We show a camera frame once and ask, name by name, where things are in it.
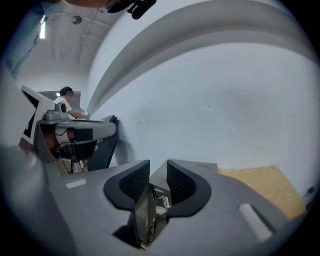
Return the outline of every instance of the curved ceiling structure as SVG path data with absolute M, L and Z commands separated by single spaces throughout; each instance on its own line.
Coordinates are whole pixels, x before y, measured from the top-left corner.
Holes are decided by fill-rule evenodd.
M 202 47 L 225 43 L 268 44 L 318 63 L 295 19 L 277 7 L 251 0 L 189 0 L 183 4 L 188 6 L 171 8 L 171 12 L 159 19 L 156 18 L 161 16 L 162 6 L 151 9 L 153 12 L 133 26 L 127 16 L 121 17 L 104 39 L 92 64 L 89 113 L 93 114 L 148 70 Z

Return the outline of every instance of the ceiling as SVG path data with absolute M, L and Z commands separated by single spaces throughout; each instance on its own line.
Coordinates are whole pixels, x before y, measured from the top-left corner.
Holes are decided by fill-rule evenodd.
M 52 57 L 90 67 L 102 40 L 122 13 L 100 13 L 61 1 L 46 22 Z M 81 16 L 82 22 L 73 24 L 74 16 Z

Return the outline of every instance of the black rubber pad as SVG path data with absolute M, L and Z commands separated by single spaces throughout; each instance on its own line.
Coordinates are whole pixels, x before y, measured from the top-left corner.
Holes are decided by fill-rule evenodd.
M 167 219 L 190 217 L 199 212 L 211 197 L 211 187 L 204 178 L 172 160 L 167 162 L 166 182 L 172 202 L 166 213 Z
M 134 212 L 146 187 L 149 185 L 150 161 L 143 162 L 109 178 L 104 186 L 105 196 L 117 209 Z

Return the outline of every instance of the gray machine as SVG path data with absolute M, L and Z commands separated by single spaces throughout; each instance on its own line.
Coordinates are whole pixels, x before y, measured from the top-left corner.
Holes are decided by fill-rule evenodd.
M 53 107 L 34 130 L 33 148 L 46 163 L 20 148 L 1 148 L 7 206 L 53 254 L 268 255 L 298 224 L 244 183 L 218 174 L 215 163 L 168 159 L 150 175 L 150 161 L 142 160 L 61 176 L 51 164 L 61 157 L 59 149 L 72 147 L 71 159 L 79 161 L 116 126 L 70 121 L 60 116 L 61 105 Z M 54 126 L 56 136 L 73 129 L 75 139 L 59 138 L 52 151 L 43 136 L 46 125 Z M 90 152 L 78 153 L 78 145 Z

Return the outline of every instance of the white wall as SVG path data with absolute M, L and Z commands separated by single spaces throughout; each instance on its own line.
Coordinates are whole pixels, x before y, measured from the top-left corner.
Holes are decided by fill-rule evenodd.
M 96 111 L 114 93 L 148 69 L 191 49 L 221 43 L 262 41 L 293 48 L 303 55 L 308 52 L 302 50 L 308 48 L 308 44 L 294 19 L 274 8 L 275 1 L 262 1 L 273 3 L 273 6 L 260 2 L 163 0 L 140 20 L 133 22 L 129 15 L 123 15 L 102 42 L 92 64 L 88 111 Z M 261 34 L 246 36 L 243 31 Z
M 50 44 L 40 41 L 21 67 L 17 85 L 25 85 L 35 91 L 60 91 L 65 86 L 81 92 L 80 107 L 88 105 L 89 68 L 77 63 L 56 61 L 50 52 Z
M 270 45 L 190 51 L 144 73 L 93 116 L 116 115 L 119 164 L 167 158 L 278 166 L 300 195 L 319 177 L 319 67 Z

